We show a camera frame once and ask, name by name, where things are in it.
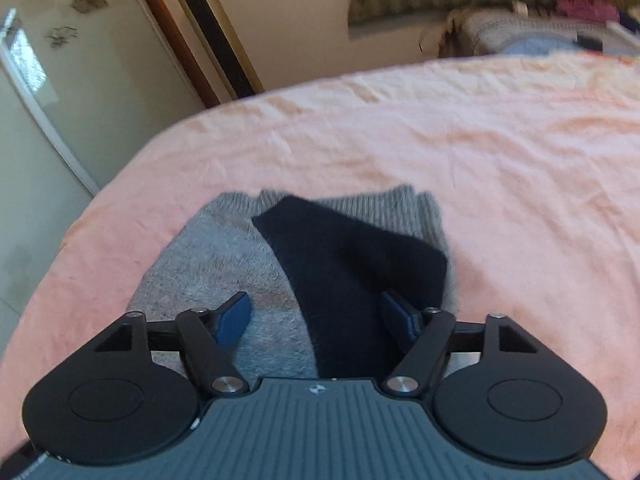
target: door frame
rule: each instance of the door frame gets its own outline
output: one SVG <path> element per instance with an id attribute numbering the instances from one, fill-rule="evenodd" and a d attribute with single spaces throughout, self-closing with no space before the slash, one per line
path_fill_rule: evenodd
<path id="1" fill-rule="evenodd" d="M 198 97 L 206 108 L 213 108 L 220 104 L 218 96 L 213 91 L 207 77 L 196 61 L 184 36 L 180 32 L 174 17 L 169 12 L 164 0 L 143 0 L 143 9 L 151 13 L 155 23 L 164 36 L 164 40 L 171 48 L 173 57 L 184 71 Z"/>

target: metal pivot screw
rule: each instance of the metal pivot screw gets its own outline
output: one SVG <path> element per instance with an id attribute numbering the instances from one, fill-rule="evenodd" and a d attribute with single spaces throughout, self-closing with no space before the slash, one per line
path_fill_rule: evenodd
<path id="1" fill-rule="evenodd" d="M 399 394 L 410 394 L 412 391 L 417 390 L 418 381 L 412 377 L 396 376 L 391 377 L 386 386 L 393 392 Z"/>
<path id="2" fill-rule="evenodd" d="M 242 379 L 233 376 L 218 377 L 211 383 L 211 387 L 223 394 L 234 394 L 242 390 L 244 382 Z"/>

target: white door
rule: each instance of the white door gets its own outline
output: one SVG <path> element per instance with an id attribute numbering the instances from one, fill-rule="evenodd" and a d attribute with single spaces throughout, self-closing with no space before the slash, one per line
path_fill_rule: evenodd
<path id="1" fill-rule="evenodd" d="M 60 239 L 91 198 L 0 68 L 0 355 Z"/>
<path id="2" fill-rule="evenodd" d="M 0 0 L 4 16 L 5 49 L 99 187 L 155 134 L 204 109 L 142 0 Z"/>
<path id="3" fill-rule="evenodd" d="M 142 0 L 0 0 L 0 355 L 92 192 L 203 109 Z"/>

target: pink bedsheet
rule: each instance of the pink bedsheet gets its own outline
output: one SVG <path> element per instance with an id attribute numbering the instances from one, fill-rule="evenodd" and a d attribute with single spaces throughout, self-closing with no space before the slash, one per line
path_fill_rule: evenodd
<path id="1" fill-rule="evenodd" d="M 124 311 L 218 193 L 430 190 L 460 318 L 501 311 L 604 394 L 594 461 L 640 471 L 640 65 L 591 56 L 430 62 L 216 108 L 156 137 L 66 234 L 0 367 L 0 456 L 28 389 Z"/>

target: circular black base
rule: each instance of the circular black base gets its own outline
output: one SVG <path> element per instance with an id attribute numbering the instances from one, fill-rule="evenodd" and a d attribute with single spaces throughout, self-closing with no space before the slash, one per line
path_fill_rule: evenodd
<path id="1" fill-rule="evenodd" d="M 185 434 L 197 413 L 186 378 L 128 352 L 63 363 L 33 387 L 22 407 L 34 444 L 84 465 L 152 455 Z"/>
<path id="2" fill-rule="evenodd" d="M 445 378 L 433 397 L 440 427 L 463 447 L 513 465 L 588 456 L 606 423 L 602 396 L 571 367 L 532 357 L 523 366 L 522 354 L 502 354 Z"/>

